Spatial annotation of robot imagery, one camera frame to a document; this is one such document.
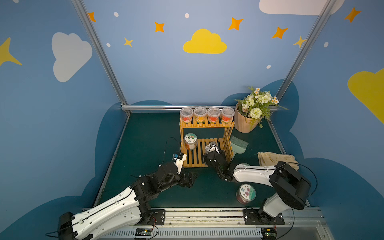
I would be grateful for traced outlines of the large jar orange flower lid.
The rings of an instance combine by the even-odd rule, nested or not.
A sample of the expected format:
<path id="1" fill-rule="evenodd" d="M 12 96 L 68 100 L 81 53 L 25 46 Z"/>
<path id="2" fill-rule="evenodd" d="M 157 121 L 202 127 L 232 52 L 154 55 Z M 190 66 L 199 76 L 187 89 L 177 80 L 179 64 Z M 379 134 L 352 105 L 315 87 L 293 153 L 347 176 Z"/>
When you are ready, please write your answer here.
<path id="1" fill-rule="evenodd" d="M 188 133 L 184 137 L 184 143 L 187 150 L 194 150 L 197 147 L 197 135 Z"/>

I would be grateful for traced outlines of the bamboo two-tier shelf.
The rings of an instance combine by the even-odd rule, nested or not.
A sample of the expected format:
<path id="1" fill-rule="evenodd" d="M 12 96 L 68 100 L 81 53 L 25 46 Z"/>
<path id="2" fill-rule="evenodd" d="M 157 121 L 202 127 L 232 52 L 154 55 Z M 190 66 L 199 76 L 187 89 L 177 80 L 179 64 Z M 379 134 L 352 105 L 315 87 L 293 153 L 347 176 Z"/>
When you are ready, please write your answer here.
<path id="1" fill-rule="evenodd" d="M 181 135 L 181 152 L 187 155 L 186 161 L 183 163 L 185 168 L 203 168 L 207 165 L 204 162 L 203 155 L 206 153 L 206 146 L 215 141 L 220 148 L 224 151 L 227 162 L 231 162 L 234 157 L 233 147 L 231 146 L 230 137 L 232 135 L 235 122 L 222 122 L 221 120 L 210 123 L 208 118 L 205 117 L 205 121 L 202 123 L 196 123 L 192 120 L 189 123 L 185 123 L 182 118 L 180 118 L 180 135 Z M 203 138 L 200 135 L 196 137 L 196 144 L 194 149 L 190 150 L 190 147 L 185 141 L 185 135 L 191 131 L 191 129 L 198 130 L 211 130 L 211 129 L 223 129 L 224 133 L 221 138 L 215 137 L 214 135 L 209 135 L 207 138 Z"/>

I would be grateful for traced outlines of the small clear jar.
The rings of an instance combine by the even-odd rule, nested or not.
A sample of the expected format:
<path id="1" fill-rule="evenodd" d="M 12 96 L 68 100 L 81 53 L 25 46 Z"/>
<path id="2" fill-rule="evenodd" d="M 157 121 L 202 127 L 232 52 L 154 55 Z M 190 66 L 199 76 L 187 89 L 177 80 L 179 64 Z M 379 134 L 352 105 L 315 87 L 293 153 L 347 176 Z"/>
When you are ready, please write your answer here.
<path id="1" fill-rule="evenodd" d="M 188 124 L 192 121 L 194 117 L 194 110 L 190 107 L 185 107 L 180 110 L 180 116 L 182 122 Z"/>
<path id="2" fill-rule="evenodd" d="M 233 108 L 230 107 L 224 107 L 221 110 L 221 119 L 223 123 L 230 123 L 233 121 L 235 115 L 235 111 Z"/>
<path id="3" fill-rule="evenodd" d="M 207 116 L 207 109 L 205 107 L 196 107 L 194 109 L 194 120 L 196 123 L 203 123 Z"/>
<path id="4" fill-rule="evenodd" d="M 220 116 L 221 110 L 219 108 L 211 107 L 207 111 L 208 121 L 212 124 L 218 122 Z"/>

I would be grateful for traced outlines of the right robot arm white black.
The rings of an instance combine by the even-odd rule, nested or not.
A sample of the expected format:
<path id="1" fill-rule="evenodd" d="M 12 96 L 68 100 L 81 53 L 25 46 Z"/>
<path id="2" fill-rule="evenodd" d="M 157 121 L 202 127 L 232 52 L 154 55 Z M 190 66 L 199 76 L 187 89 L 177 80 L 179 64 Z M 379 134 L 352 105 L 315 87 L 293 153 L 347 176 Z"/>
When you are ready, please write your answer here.
<path id="1" fill-rule="evenodd" d="M 303 210 L 309 196 L 311 182 L 289 163 L 274 166 L 248 166 L 228 163 L 225 154 L 211 151 L 204 155 L 204 162 L 226 182 L 256 183 L 272 187 L 276 193 L 264 200 L 257 212 L 260 221 L 270 221 L 291 208 Z"/>

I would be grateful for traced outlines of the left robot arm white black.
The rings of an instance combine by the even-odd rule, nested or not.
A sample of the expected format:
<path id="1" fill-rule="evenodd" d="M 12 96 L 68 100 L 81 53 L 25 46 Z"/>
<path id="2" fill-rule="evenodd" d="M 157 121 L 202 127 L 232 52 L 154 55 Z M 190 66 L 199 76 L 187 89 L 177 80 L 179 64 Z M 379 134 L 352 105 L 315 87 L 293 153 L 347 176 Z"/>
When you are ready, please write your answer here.
<path id="1" fill-rule="evenodd" d="M 124 191 L 92 209 L 61 215 L 58 238 L 97 240 L 124 226 L 147 224 L 153 215 L 151 200 L 173 186 L 191 188 L 197 177 L 195 172 L 182 173 L 173 162 L 160 166 L 156 172 L 138 178 Z"/>

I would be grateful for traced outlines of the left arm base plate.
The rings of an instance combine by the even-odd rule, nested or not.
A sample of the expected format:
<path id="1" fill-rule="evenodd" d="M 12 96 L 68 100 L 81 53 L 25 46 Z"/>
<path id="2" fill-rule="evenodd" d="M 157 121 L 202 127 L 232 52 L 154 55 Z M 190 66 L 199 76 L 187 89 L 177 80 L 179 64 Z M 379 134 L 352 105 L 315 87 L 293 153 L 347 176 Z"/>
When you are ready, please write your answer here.
<path id="1" fill-rule="evenodd" d="M 141 220 L 137 223 L 137 225 L 147 225 L 147 226 L 163 226 L 165 224 L 165 209 L 154 209 L 151 210 L 150 213 L 144 214 Z"/>

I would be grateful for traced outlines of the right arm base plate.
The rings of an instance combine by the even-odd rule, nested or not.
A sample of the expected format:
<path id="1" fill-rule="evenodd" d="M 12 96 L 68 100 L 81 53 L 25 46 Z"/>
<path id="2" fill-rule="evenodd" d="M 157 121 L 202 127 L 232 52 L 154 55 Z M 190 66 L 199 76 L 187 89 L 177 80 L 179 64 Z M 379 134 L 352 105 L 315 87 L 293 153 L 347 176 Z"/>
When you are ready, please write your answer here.
<path id="1" fill-rule="evenodd" d="M 285 220 L 282 214 L 277 217 L 270 217 L 268 215 L 259 215 L 259 210 L 246 208 L 243 210 L 243 217 L 245 225 L 285 225 Z"/>

